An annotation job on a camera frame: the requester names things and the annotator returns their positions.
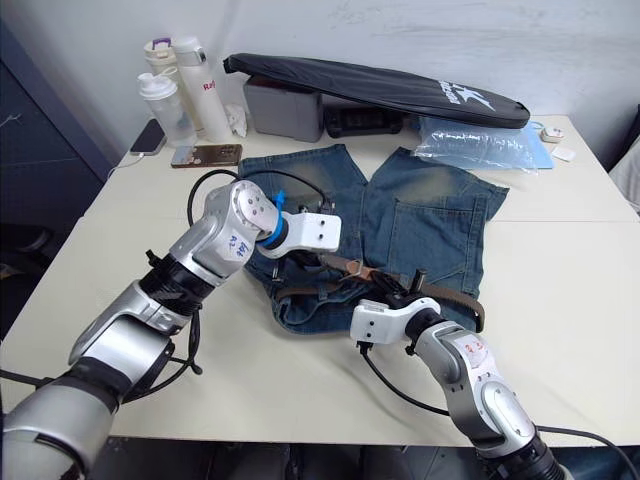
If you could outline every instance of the jeans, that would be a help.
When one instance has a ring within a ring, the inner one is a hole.
[[[344,145],[304,152],[244,159],[240,175],[255,170],[284,170],[310,180],[335,203],[342,219],[340,247],[348,259],[399,274],[408,285],[418,268],[427,282],[479,295],[482,279],[484,225],[498,211],[508,189],[437,162],[426,162],[398,148],[367,182]],[[286,193],[284,210],[297,213],[301,206],[315,211],[320,196],[306,185],[282,175],[251,176],[265,194]],[[267,289],[276,320],[296,333],[348,330],[353,308],[361,298],[380,300],[372,287],[357,281],[340,281],[333,271],[300,267],[286,260],[274,281],[277,261],[255,253],[247,269]],[[338,285],[328,291],[327,285]],[[315,295],[292,295],[278,300],[285,287],[318,288]],[[473,329],[472,314],[442,303],[443,316]]]

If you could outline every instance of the plastic bag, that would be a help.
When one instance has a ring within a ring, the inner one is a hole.
[[[534,126],[522,129],[491,128],[421,117],[422,143],[414,155],[464,169],[520,169],[537,173],[550,158]]]

